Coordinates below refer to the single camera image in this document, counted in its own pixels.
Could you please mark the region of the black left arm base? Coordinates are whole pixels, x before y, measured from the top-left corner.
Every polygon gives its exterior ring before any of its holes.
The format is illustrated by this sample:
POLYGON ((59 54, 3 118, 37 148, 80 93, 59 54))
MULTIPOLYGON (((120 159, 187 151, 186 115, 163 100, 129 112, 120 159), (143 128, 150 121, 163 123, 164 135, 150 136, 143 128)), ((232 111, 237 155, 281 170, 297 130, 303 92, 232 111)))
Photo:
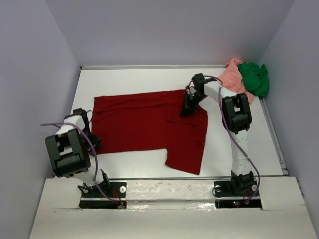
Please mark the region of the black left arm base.
POLYGON ((111 180, 110 185, 99 185, 103 193, 96 186, 77 186, 81 192, 79 207, 81 209, 126 209, 127 181, 111 180))

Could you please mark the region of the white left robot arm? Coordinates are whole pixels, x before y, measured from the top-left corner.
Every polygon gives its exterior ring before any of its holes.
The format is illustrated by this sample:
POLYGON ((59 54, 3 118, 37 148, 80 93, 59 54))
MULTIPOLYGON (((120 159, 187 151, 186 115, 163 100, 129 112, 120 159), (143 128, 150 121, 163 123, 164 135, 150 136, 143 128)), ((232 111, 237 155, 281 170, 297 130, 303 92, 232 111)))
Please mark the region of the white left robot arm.
POLYGON ((79 186, 81 192, 95 192, 104 197, 109 194, 111 184, 99 168, 97 151, 101 140, 91 132, 87 113, 78 108, 62 122, 43 123, 58 128, 55 134, 46 137, 45 146, 56 177, 76 178, 83 182, 79 186))

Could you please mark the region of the dark red t-shirt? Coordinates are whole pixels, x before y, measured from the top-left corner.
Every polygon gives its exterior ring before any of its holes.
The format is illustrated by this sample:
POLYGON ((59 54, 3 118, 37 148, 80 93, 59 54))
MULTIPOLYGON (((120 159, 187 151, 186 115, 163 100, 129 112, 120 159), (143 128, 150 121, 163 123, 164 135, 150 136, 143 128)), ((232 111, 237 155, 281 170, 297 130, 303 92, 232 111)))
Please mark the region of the dark red t-shirt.
POLYGON ((166 149, 166 166, 200 174, 208 114, 180 117, 183 90, 94 98, 92 133, 97 154, 166 149))

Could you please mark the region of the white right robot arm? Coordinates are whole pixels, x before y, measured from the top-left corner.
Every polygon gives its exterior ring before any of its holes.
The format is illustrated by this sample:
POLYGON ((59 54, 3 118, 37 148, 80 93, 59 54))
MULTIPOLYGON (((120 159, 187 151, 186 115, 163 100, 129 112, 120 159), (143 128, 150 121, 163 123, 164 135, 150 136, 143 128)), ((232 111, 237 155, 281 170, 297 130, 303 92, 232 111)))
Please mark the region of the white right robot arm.
POLYGON ((181 117, 188 117, 199 111, 199 103, 207 97, 219 104, 222 123, 231 141, 232 169, 229 181, 214 184, 215 196, 247 196, 247 191, 255 185, 252 166, 247 154, 247 135, 252 122, 248 96, 235 93, 223 86, 222 81, 213 76, 199 73, 192 77, 185 87, 181 117))

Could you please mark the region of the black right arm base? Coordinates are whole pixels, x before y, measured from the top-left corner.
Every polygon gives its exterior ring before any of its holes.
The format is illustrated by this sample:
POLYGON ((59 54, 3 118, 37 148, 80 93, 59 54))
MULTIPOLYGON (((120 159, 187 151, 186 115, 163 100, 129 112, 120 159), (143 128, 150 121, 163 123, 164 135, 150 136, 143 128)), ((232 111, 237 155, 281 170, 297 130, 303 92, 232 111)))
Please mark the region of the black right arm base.
POLYGON ((253 173, 232 174, 231 179, 215 181, 212 188, 218 209, 261 208, 260 194, 253 173))

